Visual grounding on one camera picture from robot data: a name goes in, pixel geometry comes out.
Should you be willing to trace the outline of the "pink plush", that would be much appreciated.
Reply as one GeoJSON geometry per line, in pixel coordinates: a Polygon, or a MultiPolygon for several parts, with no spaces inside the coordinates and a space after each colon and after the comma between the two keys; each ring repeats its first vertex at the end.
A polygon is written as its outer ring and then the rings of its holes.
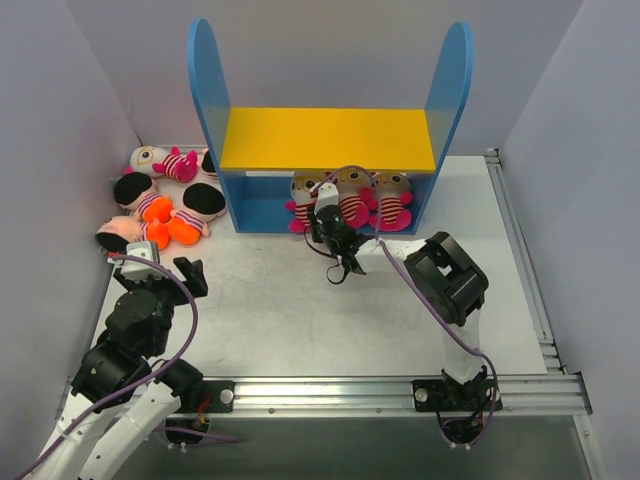
{"type": "Polygon", "coordinates": [[[367,173],[357,169],[346,169],[337,173],[332,183],[336,185],[338,204],[345,222],[354,229],[368,224],[373,182],[367,173]]]}

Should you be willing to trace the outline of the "white plush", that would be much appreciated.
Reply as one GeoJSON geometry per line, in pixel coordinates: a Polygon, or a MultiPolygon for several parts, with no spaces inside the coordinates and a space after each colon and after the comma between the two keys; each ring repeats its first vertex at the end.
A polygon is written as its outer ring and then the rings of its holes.
{"type": "Polygon", "coordinates": [[[400,172],[378,172],[374,183],[380,196],[371,198],[369,225],[383,232],[406,229],[412,221],[408,206],[413,202],[408,177],[400,172]]]}
{"type": "Polygon", "coordinates": [[[157,146],[142,146],[132,152],[129,166],[125,168],[126,174],[134,172],[188,183],[198,173],[198,155],[195,150],[183,155],[177,147],[166,150],[157,146]]]}
{"type": "Polygon", "coordinates": [[[290,181],[291,200],[285,203],[285,209],[294,214],[289,222],[288,229],[295,234],[303,234],[310,226],[308,209],[315,204],[315,198],[311,196],[311,189],[326,175],[321,171],[297,171],[290,181]]]}

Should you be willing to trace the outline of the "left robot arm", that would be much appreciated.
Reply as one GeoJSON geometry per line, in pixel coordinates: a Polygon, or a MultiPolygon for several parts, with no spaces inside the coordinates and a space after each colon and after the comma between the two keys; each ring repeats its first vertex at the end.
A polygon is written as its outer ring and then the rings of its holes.
{"type": "Polygon", "coordinates": [[[185,348],[158,368],[176,307],[207,296],[200,260],[177,257],[176,272],[131,255],[113,277],[124,288],[98,342],[84,355],[56,427],[25,479],[107,479],[167,416],[196,408],[203,375],[185,348]]]}

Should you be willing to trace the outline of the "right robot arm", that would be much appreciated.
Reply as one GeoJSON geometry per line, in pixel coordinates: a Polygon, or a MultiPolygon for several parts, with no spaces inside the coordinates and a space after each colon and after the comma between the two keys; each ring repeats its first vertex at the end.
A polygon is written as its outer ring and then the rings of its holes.
{"type": "Polygon", "coordinates": [[[446,402],[465,409],[479,397],[488,373],[479,339],[486,274],[446,232],[418,240],[384,240],[357,232],[340,208],[308,209],[312,240],[323,244],[346,275],[397,273],[444,330],[446,402]]]}

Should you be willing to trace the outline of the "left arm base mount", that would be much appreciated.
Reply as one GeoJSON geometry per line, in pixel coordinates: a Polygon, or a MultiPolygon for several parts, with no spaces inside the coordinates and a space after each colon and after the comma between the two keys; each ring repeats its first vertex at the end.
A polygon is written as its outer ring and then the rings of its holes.
{"type": "Polygon", "coordinates": [[[233,411],[236,383],[231,380],[201,380],[179,393],[178,413],[209,414],[233,411]]]}

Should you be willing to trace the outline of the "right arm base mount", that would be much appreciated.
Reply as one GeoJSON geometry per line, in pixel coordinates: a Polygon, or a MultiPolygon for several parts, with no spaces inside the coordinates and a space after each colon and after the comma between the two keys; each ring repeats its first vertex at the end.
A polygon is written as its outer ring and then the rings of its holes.
{"type": "Polygon", "coordinates": [[[414,406],[418,412],[454,413],[488,409],[491,402],[494,379],[469,381],[464,385],[453,380],[416,379],[411,385],[414,406]]]}

